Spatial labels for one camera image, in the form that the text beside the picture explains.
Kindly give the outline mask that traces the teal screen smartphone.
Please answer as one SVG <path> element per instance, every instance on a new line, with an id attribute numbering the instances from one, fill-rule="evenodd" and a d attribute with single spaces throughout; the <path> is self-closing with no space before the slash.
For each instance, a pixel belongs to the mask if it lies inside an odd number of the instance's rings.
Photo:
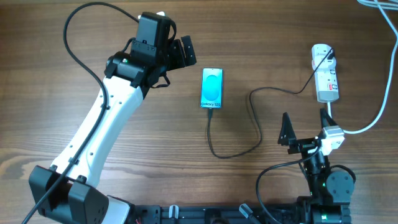
<path id="1" fill-rule="evenodd" d="M 223 99 L 223 70 L 221 68 L 204 68 L 202 72 L 200 106 L 219 109 Z"/>

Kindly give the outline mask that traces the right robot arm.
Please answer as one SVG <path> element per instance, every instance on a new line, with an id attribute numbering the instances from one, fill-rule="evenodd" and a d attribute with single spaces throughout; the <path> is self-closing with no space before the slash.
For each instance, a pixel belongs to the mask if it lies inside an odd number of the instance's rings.
<path id="1" fill-rule="evenodd" d="M 351 223 L 349 205 L 356 176 L 343 166 L 330 164 L 328 156 L 345 140 L 344 131 L 326 110 L 320 110 L 321 131 L 312 138 L 297 139 L 288 113 L 282 115 L 278 143 L 289 154 L 300 154 L 300 165 L 310 196 L 297 198 L 298 223 Z"/>

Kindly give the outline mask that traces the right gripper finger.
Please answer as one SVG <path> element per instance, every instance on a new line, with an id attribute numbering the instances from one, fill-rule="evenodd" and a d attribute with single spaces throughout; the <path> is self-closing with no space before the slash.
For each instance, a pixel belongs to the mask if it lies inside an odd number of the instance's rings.
<path id="1" fill-rule="evenodd" d="M 327 110 L 324 108 L 320 109 L 320 121 L 321 121 L 321 127 L 323 128 L 329 126 L 336 126 L 336 122 L 331 118 Z"/>
<path id="2" fill-rule="evenodd" d="M 282 126 L 277 143 L 282 146 L 289 146 L 296 141 L 296 135 L 287 112 L 282 115 Z"/>

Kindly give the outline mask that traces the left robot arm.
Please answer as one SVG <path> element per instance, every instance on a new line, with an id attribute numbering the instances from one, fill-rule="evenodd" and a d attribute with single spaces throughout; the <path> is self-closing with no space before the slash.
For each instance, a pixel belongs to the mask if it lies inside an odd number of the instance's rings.
<path id="1" fill-rule="evenodd" d="M 60 223 L 134 223 L 134 204 L 101 193 L 106 158 L 129 117 L 159 78 L 195 64 L 189 36 L 176 38 L 173 20 L 144 12 L 135 37 L 106 62 L 100 92 L 75 136 L 51 166 L 36 166 L 29 185 L 33 212 Z"/>

